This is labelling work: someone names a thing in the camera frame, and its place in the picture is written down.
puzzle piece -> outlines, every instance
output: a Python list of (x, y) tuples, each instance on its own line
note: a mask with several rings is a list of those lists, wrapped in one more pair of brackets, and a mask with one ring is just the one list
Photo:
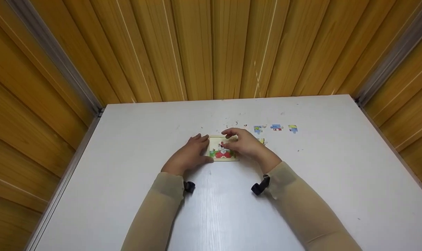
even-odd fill
[(254, 132), (257, 134), (260, 134), (262, 132), (262, 126), (261, 125), (254, 126)]
[(281, 127), (280, 124), (272, 124), (270, 128), (273, 129), (273, 131), (282, 131), (284, 127)]
[(295, 134), (297, 133), (297, 126), (295, 124), (289, 124), (289, 130)]
[(265, 141), (265, 138), (257, 138), (257, 140), (259, 140), (259, 142), (262, 143), (262, 145), (264, 145), (264, 146), (265, 146), (266, 143), (268, 143), (268, 142)]

cartoon character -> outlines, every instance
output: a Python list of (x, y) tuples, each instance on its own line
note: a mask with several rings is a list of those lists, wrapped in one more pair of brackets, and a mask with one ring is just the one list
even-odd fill
[(218, 145), (218, 152), (215, 153), (215, 157), (217, 159), (231, 158), (230, 150), (224, 148), (222, 145), (223, 145), (223, 142), (220, 142), (219, 145)]

black wrist strap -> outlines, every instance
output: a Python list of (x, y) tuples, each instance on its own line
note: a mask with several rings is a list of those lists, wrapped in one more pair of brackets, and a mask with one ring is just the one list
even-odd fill
[(183, 181), (184, 191), (188, 193), (193, 193), (195, 189), (195, 184), (192, 181)]
[(264, 174), (263, 181), (260, 184), (258, 183), (254, 184), (251, 187), (251, 191), (253, 191), (255, 195), (259, 196), (265, 190), (265, 188), (267, 188), (269, 185), (270, 185), (270, 176)]

white table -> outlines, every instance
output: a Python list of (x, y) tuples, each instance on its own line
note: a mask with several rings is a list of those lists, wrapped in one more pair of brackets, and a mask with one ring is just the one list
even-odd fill
[[(160, 168), (190, 136), (255, 125), (267, 125), (257, 136), (363, 250), (422, 250), (422, 189), (347, 95), (109, 105), (31, 250), (119, 250)], [(270, 201), (250, 191), (260, 181), (252, 162), (215, 162), (189, 180), (197, 187), (169, 250), (303, 250)]]

right hand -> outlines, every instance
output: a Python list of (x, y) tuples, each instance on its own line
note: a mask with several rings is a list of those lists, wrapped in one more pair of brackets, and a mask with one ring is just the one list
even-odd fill
[(259, 163), (263, 173), (268, 173), (273, 170), (276, 165), (282, 162), (274, 152), (265, 147), (256, 137), (245, 129), (228, 128), (224, 130), (222, 134), (226, 135), (226, 138), (237, 135), (237, 141), (223, 144), (223, 147), (250, 157)]

